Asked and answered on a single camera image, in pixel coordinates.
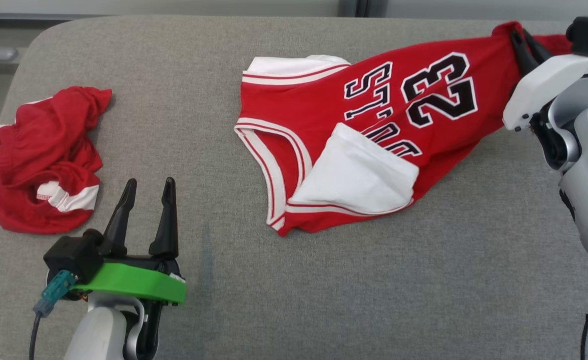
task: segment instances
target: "gray fabric surface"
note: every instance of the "gray fabric surface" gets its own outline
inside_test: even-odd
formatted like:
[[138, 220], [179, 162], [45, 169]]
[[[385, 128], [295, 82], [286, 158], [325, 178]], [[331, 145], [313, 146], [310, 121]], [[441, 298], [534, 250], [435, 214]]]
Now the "gray fabric surface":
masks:
[[[0, 123], [71, 85], [115, 97], [92, 139], [104, 160], [103, 229], [138, 179], [127, 245], [147, 251], [166, 176], [177, 181], [186, 305], [168, 308], [158, 359], [575, 359], [588, 255], [527, 133], [482, 141], [411, 209], [280, 238], [266, 187], [232, 131], [254, 56], [351, 62], [414, 43], [489, 34], [496, 22], [344, 18], [93, 18], [46, 30], [20, 65]], [[525, 23], [564, 32], [567, 23]], [[79, 235], [82, 228], [74, 232]], [[42, 255], [56, 236], [0, 228], [0, 358], [24, 359]], [[86, 311], [42, 321], [37, 358], [65, 353]]]

